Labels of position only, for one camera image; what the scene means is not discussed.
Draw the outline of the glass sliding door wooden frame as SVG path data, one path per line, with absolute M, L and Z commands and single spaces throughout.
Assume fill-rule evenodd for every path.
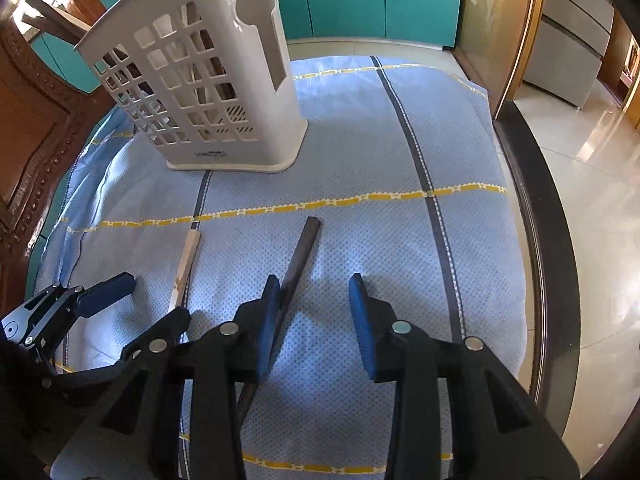
M 461 0 L 454 58 L 486 89 L 492 117 L 523 81 L 543 6 L 544 0 Z

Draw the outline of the carved wooden chair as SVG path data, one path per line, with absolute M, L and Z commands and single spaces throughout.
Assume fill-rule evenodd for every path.
M 114 101 L 58 76 L 1 0 L 1 312 L 23 301 L 29 257 L 58 184 Z

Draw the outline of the grey refrigerator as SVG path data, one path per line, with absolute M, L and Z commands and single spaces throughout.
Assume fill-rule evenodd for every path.
M 544 0 L 524 80 L 583 107 L 601 68 L 613 18 L 611 0 Z

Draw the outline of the teal lower kitchen cabinets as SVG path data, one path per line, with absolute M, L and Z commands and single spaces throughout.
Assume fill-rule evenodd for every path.
M 285 46 L 309 38 L 374 38 L 451 47 L 461 0 L 99 0 L 96 24 L 66 42 L 40 32 L 36 55 L 70 86 L 90 93 L 108 71 L 100 57 L 125 51 L 142 72 L 166 72 L 181 62 L 209 66 L 213 50 L 191 41 L 204 29 L 235 70 L 248 59 L 237 47 L 257 51 L 258 72 L 270 90 L 287 81 L 277 62 Z

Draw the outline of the dark brown chopstick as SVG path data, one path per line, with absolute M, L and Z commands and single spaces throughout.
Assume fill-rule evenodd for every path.
M 75 18 L 66 11 L 50 6 L 49 3 L 43 0 L 24 1 L 28 6 L 35 9 L 38 15 L 30 16 L 24 13 L 21 16 L 23 23 L 39 29 L 40 32 L 46 32 L 51 36 L 55 36 L 72 46 L 76 46 L 91 29 L 89 24 L 81 21 L 79 18 Z
M 288 319 L 290 318 L 288 311 L 290 310 L 292 300 L 296 293 L 296 288 L 303 275 L 312 248 L 314 248 L 314 242 L 316 241 L 320 226 L 321 221 L 317 217 L 309 216 L 306 219 L 291 261 L 288 264 L 288 270 L 286 270 L 284 279 L 281 283 L 281 303 L 277 317 L 277 324 L 273 333 L 274 339 L 268 361 L 268 372 L 270 372 L 274 363 L 277 361 L 277 357 L 285 337 L 285 331 L 288 328 Z M 243 426 L 244 420 L 250 411 L 250 406 L 255 399 L 257 391 L 258 385 L 245 384 L 243 386 L 239 396 L 238 405 L 236 406 L 239 427 Z

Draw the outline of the blue checked table cloth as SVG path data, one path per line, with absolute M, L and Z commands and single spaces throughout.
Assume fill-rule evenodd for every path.
M 372 296 L 431 337 L 472 336 L 517 372 L 525 273 L 487 91 L 384 56 L 297 61 L 307 130 L 276 174 L 169 169 L 159 138 L 123 110 L 93 129 L 66 183 L 36 284 L 91 286 L 119 272 L 134 291 L 77 321 L 60 374 L 114 364 L 175 307 L 190 344 L 231 322 L 270 276 L 285 302 L 264 379 L 242 403 L 251 479 L 381 479 L 395 387 L 361 362 L 349 307 Z

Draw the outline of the light wooden chopstick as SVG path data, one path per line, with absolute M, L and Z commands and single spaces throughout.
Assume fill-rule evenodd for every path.
M 183 305 L 184 293 L 186 292 L 186 286 L 188 286 L 193 260 L 198 250 L 200 239 L 201 233 L 199 230 L 190 229 L 188 234 L 186 234 L 186 241 L 184 242 L 174 284 L 171 289 L 168 311 L 175 310 L 175 308 Z

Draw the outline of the white plastic utensil basket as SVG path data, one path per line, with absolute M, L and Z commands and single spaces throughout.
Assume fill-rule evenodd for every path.
M 173 170 L 297 158 L 308 122 L 279 0 L 118 0 L 75 50 Z

